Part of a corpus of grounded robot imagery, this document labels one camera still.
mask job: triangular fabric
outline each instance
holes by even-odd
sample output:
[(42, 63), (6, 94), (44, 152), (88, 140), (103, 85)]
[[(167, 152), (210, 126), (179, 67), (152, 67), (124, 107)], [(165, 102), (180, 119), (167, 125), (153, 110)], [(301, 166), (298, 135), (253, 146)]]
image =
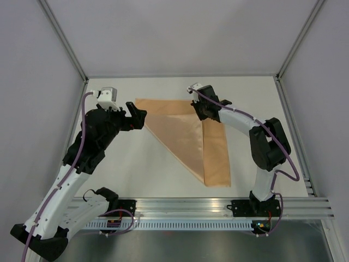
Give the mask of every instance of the triangular fabric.
[(207, 187), (229, 187), (230, 165), (223, 124), (200, 121), (188, 100), (137, 99), (146, 128)]

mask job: metal floor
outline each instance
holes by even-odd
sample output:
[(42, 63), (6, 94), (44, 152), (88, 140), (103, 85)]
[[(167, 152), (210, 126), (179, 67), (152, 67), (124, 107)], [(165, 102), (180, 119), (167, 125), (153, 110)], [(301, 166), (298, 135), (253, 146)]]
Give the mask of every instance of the metal floor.
[(320, 221), (282, 221), (270, 237), (240, 231), (142, 231), (108, 239), (81, 232), (57, 260), (127, 262), (333, 261)]

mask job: orange cloth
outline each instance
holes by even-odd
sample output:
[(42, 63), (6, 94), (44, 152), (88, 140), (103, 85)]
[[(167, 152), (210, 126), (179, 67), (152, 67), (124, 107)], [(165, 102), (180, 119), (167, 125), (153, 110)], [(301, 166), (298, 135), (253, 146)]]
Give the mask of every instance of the orange cloth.
[(136, 99), (147, 110), (145, 126), (207, 187), (230, 187), (224, 125), (200, 121), (188, 100)]

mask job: white table surface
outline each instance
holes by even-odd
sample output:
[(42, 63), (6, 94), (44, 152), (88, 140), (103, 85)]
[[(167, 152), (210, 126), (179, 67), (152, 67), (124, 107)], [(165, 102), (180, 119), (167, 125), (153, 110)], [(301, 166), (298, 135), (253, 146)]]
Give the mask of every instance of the white table surface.
[[(126, 108), (125, 102), (134, 102), (136, 98), (190, 100), (186, 88), (196, 82), (212, 85), (221, 100), (230, 100), (257, 118), (278, 118), (291, 143), (274, 80), (269, 76), (90, 79), (87, 91), (115, 87), (118, 105)], [(86, 111), (94, 109), (96, 103), (96, 98), (88, 97)], [(74, 137), (80, 131), (80, 122), (81, 116)], [(231, 187), (206, 187), (144, 127), (120, 132), (115, 137), (105, 152), (106, 157), (76, 196), (81, 197), (90, 188), (107, 187), (120, 197), (131, 198), (248, 197), (256, 177), (249, 139), (232, 127), (226, 127), (226, 136)], [(292, 143), (291, 149), (291, 157), (301, 174)], [(294, 175), (289, 163), (283, 164), (282, 169)], [(302, 179), (293, 182), (283, 175), (278, 176), (275, 191), (284, 197), (308, 196)]]

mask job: metal frame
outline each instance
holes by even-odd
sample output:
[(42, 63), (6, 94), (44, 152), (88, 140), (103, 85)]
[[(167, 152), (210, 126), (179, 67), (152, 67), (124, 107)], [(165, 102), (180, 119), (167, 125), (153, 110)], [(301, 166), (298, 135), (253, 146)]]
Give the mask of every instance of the metal frame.
[[(37, 0), (41, 6), (44, 14), (48, 18), (54, 32), (57, 34), (60, 42), (63, 47), (66, 49), (67, 54), (78, 71), (80, 77), (84, 81), (84, 87), (82, 89), (82, 95), (86, 91), (88, 84), (88, 76), (84, 73), (83, 68), (81, 67), (79, 60), (77, 59), (72, 47), (70, 46), (64, 32), (62, 31), (52, 9), (50, 8), (47, 0)], [(309, 32), (309, 29), (314, 22), (315, 18), (319, 14), (320, 10), (324, 6), (326, 0), (317, 0), (314, 5), (311, 13), (309, 14), (302, 30), (299, 32), (297, 39), (293, 43), (289, 53), (287, 54), (286, 59), (280, 67), (280, 70), (275, 75), (263, 74), (266, 76), (273, 76), (276, 89), (278, 90), (282, 108), (284, 110), (287, 124), (290, 128), (291, 137), (296, 149), (296, 154), (302, 169), (303, 177), (309, 194), (308, 198), (284, 198), (285, 209), (284, 216), (282, 219), (320, 219), (322, 221), (324, 232), (330, 246), (330, 250), (335, 262), (337, 261), (346, 261), (345, 253), (343, 252), (344, 246), (339, 238), (338, 230), (336, 229), (336, 224), (330, 203), (326, 198), (317, 197), (316, 190), (313, 187), (309, 167), (307, 165), (307, 158), (304, 152), (304, 147), (302, 141), (299, 137), (299, 132), (296, 126), (296, 122), (292, 116), (292, 112), (287, 100), (287, 95), (285, 88), (282, 84), (282, 77), (284, 76), (289, 64), (291, 63), (294, 55), (296, 54), (298, 48), (303, 42), (305, 36)], [(167, 76), (207, 76), (207, 75), (155, 75), (152, 77), (167, 77)], [(214, 76), (257, 76), (251, 74), (222, 74)], [(145, 77), (145, 76), (125, 76), (125, 77)], [(110, 76), (94, 76), (93, 78), (111, 78)], [(73, 139), (74, 130), (79, 119), (80, 103), (76, 108), (76, 115), (74, 118), (74, 123), (70, 130), (69, 140), (66, 148), (71, 143)], [(232, 217), (231, 211), (226, 209), (226, 205), (229, 204), (229, 201), (233, 198), (191, 198), (191, 199), (136, 199), (137, 200), (137, 213), (140, 221), (146, 221), (157, 223), (159, 221), (206, 221), (214, 224), (219, 224), (223, 222), (237, 222), (236, 218)], [(72, 211), (77, 207), (78, 204), (82, 201), (81, 198), (74, 198), (71, 202), (68, 211)], [(248, 221), (258, 218), (246, 218)]]
[(164, 74), (164, 75), (92, 75), (90, 79), (110, 79), (110, 78), (206, 78), (206, 77), (224, 77), (224, 76), (274, 76), (274, 73), (215, 73), (215, 74)]
[(312, 23), (315, 21), (315, 18), (319, 14), (320, 10), (322, 9), (323, 5), (325, 4), (326, 0), (317, 0), (315, 3), (313, 9), (311, 10), (305, 24), (303, 25), (302, 29), (300, 30), (296, 41), (294, 41), (290, 51), (288, 52), (286, 59), (282, 63), (282, 66), (280, 70), (277, 73), (278, 79), (281, 79), (281, 77), (285, 74), (288, 65), (291, 63), (294, 55), (296, 54), (298, 48), (300, 47), (301, 43), (303, 42), (306, 34), (309, 32), (309, 29), (312, 25)]
[[(86, 225), (83, 230), (111, 230), (115, 227), (107, 225), (107, 218), (98, 218)], [(125, 230), (130, 226), (131, 219), (123, 218), (117, 230)], [(200, 220), (194, 219), (136, 219), (131, 230), (166, 230), (166, 231), (252, 231), (252, 220)]]
[(88, 81), (88, 77), (86, 76), (86, 74), (84, 73), (79, 60), (77, 59), (75, 52), (73, 51), (73, 49), (71, 48), (61, 26), (59, 25), (50, 5), (48, 4), (47, 0), (37, 0), (41, 9), (43, 10), (44, 14), (46, 15), (48, 21), (50, 22), (53, 31), (56, 33), (59, 41), (61, 42), (61, 44), (63, 45), (64, 49), (66, 50), (70, 61), (72, 62), (73, 66), (76, 68), (76, 70), (78, 71), (82, 81), (84, 81), (84, 83), (86, 83)]
[[(234, 199), (248, 198), (135, 198), (136, 219), (140, 220), (186, 220), (241, 221), (233, 217), (226, 208)], [(67, 213), (84, 203), (82, 198), (73, 198)], [(246, 217), (248, 220), (265, 220), (263, 217)], [(283, 220), (334, 219), (333, 211), (327, 198), (284, 198)]]

